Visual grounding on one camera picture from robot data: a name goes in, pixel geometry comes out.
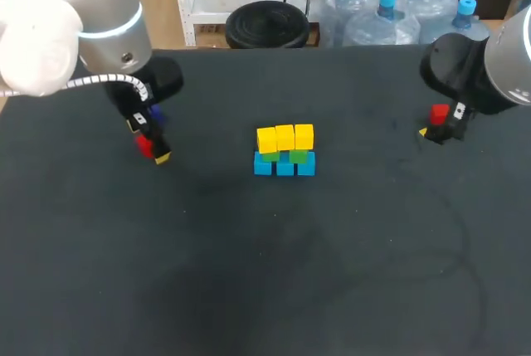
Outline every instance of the table surface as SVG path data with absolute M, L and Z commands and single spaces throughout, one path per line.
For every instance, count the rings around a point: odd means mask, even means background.
M 97 86 L 0 115 L 0 354 L 531 352 L 526 109 L 439 146 L 420 46 L 161 54 L 163 166 Z M 317 176 L 253 176 L 289 123 Z

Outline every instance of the stacked blocks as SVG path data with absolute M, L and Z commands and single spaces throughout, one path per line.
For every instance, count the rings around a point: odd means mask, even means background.
M 277 125 L 256 131 L 255 175 L 315 176 L 314 126 L 312 124 Z

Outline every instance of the cube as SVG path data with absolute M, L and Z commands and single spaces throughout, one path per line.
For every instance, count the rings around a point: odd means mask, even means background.
M 277 125 L 276 131 L 276 148 L 279 151 L 288 151 L 295 149 L 295 130 L 293 125 Z
M 280 161 L 276 163 L 277 176 L 294 176 L 295 165 L 290 162 L 288 153 L 280 153 Z
M 291 150 L 290 151 L 290 162 L 291 163 L 306 163 L 308 159 L 307 150 Z
M 260 154 L 276 153 L 276 131 L 275 128 L 259 128 L 256 130 L 258 141 L 258 151 Z
M 297 175 L 299 176 L 315 176 L 315 153 L 308 152 L 308 161 L 306 163 L 297 164 Z
M 430 111 L 430 124 L 443 125 L 448 113 L 450 113 L 450 105 L 433 105 Z
M 267 163 L 278 163 L 280 161 L 280 151 L 276 153 L 261 154 L 262 161 Z
M 273 163 L 267 163 L 261 154 L 255 151 L 255 175 L 270 176 L 273 173 Z
M 295 126 L 295 149 L 314 149 L 314 126 L 312 124 L 299 124 Z

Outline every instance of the white cable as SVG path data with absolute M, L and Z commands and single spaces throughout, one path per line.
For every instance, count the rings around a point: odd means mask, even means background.
M 69 80 L 61 89 L 73 89 L 84 85 L 103 84 L 105 82 L 124 82 L 131 84 L 137 93 L 140 95 L 142 101 L 146 101 L 149 97 L 148 88 L 146 85 L 133 76 L 126 76 L 123 74 L 103 74 L 99 76 L 85 76 L 76 80 Z M 15 90 L 0 90 L 0 97 L 11 97 L 23 95 Z

